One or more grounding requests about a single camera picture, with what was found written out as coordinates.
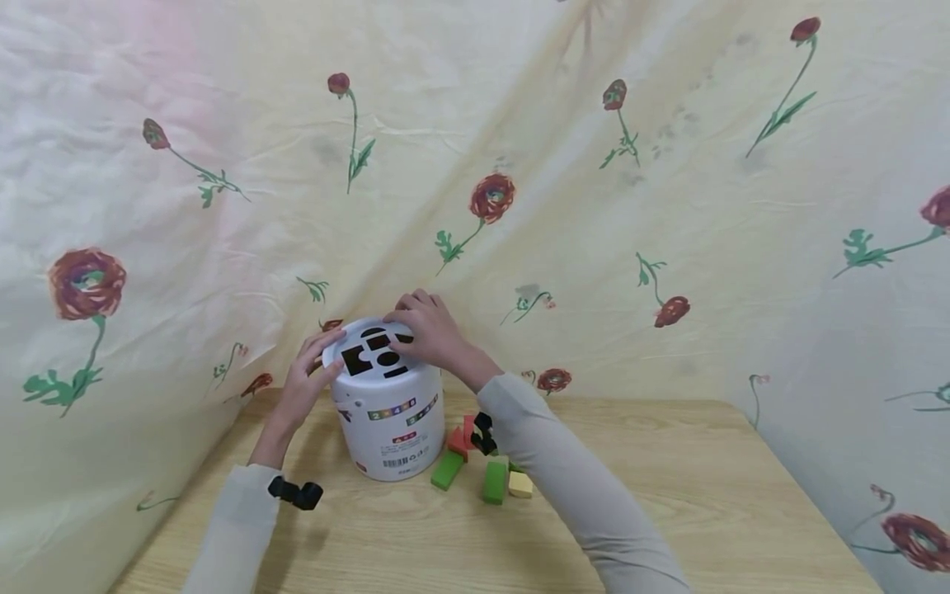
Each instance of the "colorful number sticker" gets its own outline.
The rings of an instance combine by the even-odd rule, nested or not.
[[[391,409],[383,409],[381,411],[367,411],[367,414],[370,416],[370,421],[380,421],[382,419],[388,419],[391,416],[395,416],[400,412],[405,412],[415,406],[415,398],[410,398],[406,402],[400,404],[397,407]]]
[[[439,394],[435,394],[435,397],[432,398],[432,401],[426,404],[426,407],[421,411],[418,411],[416,414],[406,419],[406,426],[411,427],[422,420],[422,417],[426,416],[429,411],[432,410],[432,407],[435,406],[435,403],[439,401]]]

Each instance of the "wooden table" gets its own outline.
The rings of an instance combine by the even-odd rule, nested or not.
[[[212,507],[244,464],[276,392],[262,394],[197,473],[113,594],[172,594],[194,562]],[[446,396],[452,428],[475,407]],[[714,401],[551,398],[551,407],[635,494],[669,540],[693,591],[880,594],[847,546],[733,407]],[[330,399],[291,445],[285,470],[326,493],[314,511],[289,505],[257,592],[602,592],[551,507],[479,498],[477,451],[442,492],[430,470],[396,484],[354,467]]]

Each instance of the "cream fabric curtain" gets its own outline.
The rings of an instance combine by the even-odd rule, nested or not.
[[[416,286],[544,393],[731,401],[886,591],[950,588],[945,3],[2,7],[5,593],[105,591]]]

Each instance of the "light gray long sleeve shirt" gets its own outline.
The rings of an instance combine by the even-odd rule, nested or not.
[[[520,466],[590,559],[608,594],[689,594],[669,546],[630,491],[513,374],[478,394],[498,448]],[[281,472],[232,470],[183,594],[253,594],[279,501],[267,487]]]

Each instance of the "yellow wooden block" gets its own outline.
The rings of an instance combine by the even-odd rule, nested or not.
[[[532,483],[528,475],[523,472],[509,472],[508,493],[510,493],[512,497],[530,499],[531,495],[534,494],[534,483]]]

